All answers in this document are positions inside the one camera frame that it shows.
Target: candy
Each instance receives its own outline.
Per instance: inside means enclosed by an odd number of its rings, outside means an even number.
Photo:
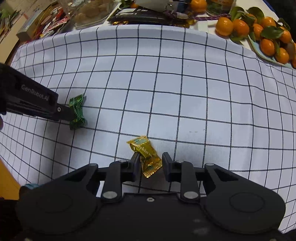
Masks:
[[[84,125],[85,119],[83,118],[82,112],[82,102],[83,102],[84,94],[73,97],[69,101],[69,107],[74,110],[76,118],[70,121],[70,129],[76,129]]]
[[[141,154],[142,173],[145,177],[150,177],[162,167],[162,160],[152,147],[147,136],[140,136],[127,142],[134,152]]]

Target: light blue plate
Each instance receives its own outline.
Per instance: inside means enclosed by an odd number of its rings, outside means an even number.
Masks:
[[[251,40],[251,38],[249,37],[249,42],[251,43],[251,45],[253,46],[253,49],[255,51],[255,53],[262,59],[265,59],[269,62],[272,62],[272,63],[275,63],[275,64],[278,64],[278,65],[282,65],[282,66],[285,66],[285,67],[288,67],[290,69],[293,69],[292,65],[290,62],[286,63],[286,64],[281,64],[279,63],[278,61],[276,61],[276,59],[274,57],[268,57],[266,56],[264,53],[262,53],[261,49],[260,49],[260,45],[258,42],[254,42],[253,40]]]

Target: green candy wrapper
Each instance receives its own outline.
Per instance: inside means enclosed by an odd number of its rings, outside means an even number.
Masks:
[[[69,107],[74,110],[76,118],[70,121],[70,130],[77,129],[84,125],[85,119],[83,118],[82,112],[82,102],[83,102],[84,94],[73,97],[69,101]]]

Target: grid tablecloth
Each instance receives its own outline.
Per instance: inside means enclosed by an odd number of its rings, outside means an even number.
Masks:
[[[213,162],[274,190],[286,202],[279,229],[294,228],[292,69],[215,35],[151,25],[44,38],[20,47],[12,67],[57,92],[61,104],[87,96],[88,122],[75,131],[65,121],[2,116],[0,157],[21,185],[43,184],[88,163],[129,160],[126,141],[147,135],[159,156],[168,152],[196,167]],[[179,189],[161,170],[123,185],[123,192]]]

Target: gold candy wrapper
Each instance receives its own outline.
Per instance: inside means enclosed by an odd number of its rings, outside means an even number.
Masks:
[[[152,147],[147,136],[140,136],[127,142],[134,152],[141,154],[142,172],[145,177],[150,177],[162,167],[162,160]]]

